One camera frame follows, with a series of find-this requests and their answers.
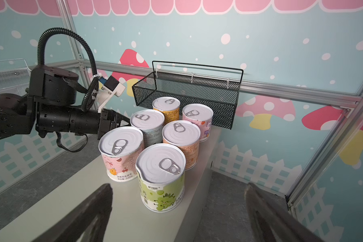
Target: black corrugated tube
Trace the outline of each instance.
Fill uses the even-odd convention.
[[[86,53],[89,57],[93,75],[97,75],[96,61],[94,60],[93,52],[91,51],[90,47],[87,45],[86,41],[84,41],[81,36],[77,35],[73,31],[64,29],[64,28],[59,28],[59,27],[50,28],[50,29],[44,31],[42,36],[40,36],[39,43],[38,43],[38,65],[44,65],[44,51],[46,49],[46,43],[47,43],[48,39],[55,34],[65,34],[65,35],[68,35],[68,36],[76,39],[86,50]],[[87,93],[83,97],[82,104],[81,104],[81,110],[83,112],[86,112],[87,110],[89,110],[94,103],[94,99],[92,99],[91,96],[92,96],[92,93],[94,90],[98,91],[98,80],[99,80],[99,77],[93,78],[93,80],[91,81],[90,86],[87,90]]]

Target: pink can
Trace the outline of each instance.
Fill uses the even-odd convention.
[[[183,108],[183,120],[196,124],[200,129],[200,142],[208,139],[213,122],[213,110],[203,104],[188,104]]]
[[[126,182],[137,177],[136,159],[144,150],[141,130],[134,127],[112,129],[102,136],[98,148],[112,180]]]

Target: can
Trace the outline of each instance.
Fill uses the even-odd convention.
[[[143,138],[135,127],[115,128],[102,136],[98,149],[112,180],[127,182],[137,177],[136,159],[144,150]]]
[[[208,139],[213,122],[213,110],[203,104],[188,104],[183,108],[183,120],[196,124],[200,129],[200,142]]]
[[[171,144],[146,148],[136,162],[141,200],[154,212],[174,209],[184,195],[185,156]]]
[[[189,121],[173,121],[163,128],[163,143],[173,144],[181,149],[186,159],[186,170],[198,161],[199,139],[199,127]]]
[[[160,111],[165,116],[164,125],[179,120],[180,101],[172,97],[161,97],[153,100],[153,109]]]
[[[161,131],[164,126],[164,114],[160,111],[153,109],[138,111],[130,117],[130,124],[142,131],[145,148],[163,141]]]

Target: silver can lid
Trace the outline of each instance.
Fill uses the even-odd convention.
[[[135,127],[115,128],[104,134],[99,141],[101,153],[122,157],[135,152],[143,142],[141,130]]]
[[[161,97],[153,100],[152,106],[160,111],[172,111],[180,106],[180,101],[172,97]]]
[[[199,140],[200,129],[197,125],[189,121],[176,120],[169,122],[164,126],[163,137],[170,144],[187,146]]]
[[[141,130],[157,128],[164,123],[164,114],[157,110],[145,109],[130,117],[130,124]]]
[[[149,183],[169,184],[185,169],[183,152],[171,144],[154,144],[143,150],[136,161],[140,178]]]
[[[203,104],[188,104],[183,108],[183,114],[189,117],[190,119],[195,120],[208,120],[211,119],[214,115],[213,110]]]

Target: robotic arm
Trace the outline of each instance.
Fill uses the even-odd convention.
[[[78,83],[79,76],[76,73],[44,65],[47,40],[55,34],[75,38],[86,50],[93,73],[88,89]],[[119,127],[122,120],[130,124],[129,118],[111,109],[90,109],[98,94],[98,81],[93,53],[79,35],[63,28],[46,30],[39,39],[38,65],[31,72],[28,93],[24,96],[0,94],[0,139],[14,134],[31,133],[36,119],[35,129],[41,138],[49,132],[56,132],[58,146],[68,150],[60,143],[60,132],[73,132],[75,135],[97,134],[100,139],[109,130]],[[109,77],[105,87],[109,95],[98,97],[101,107],[112,95],[121,94],[125,89],[113,77]],[[77,91],[85,96],[80,106],[72,106]],[[84,146],[85,144],[72,152],[80,151]]]

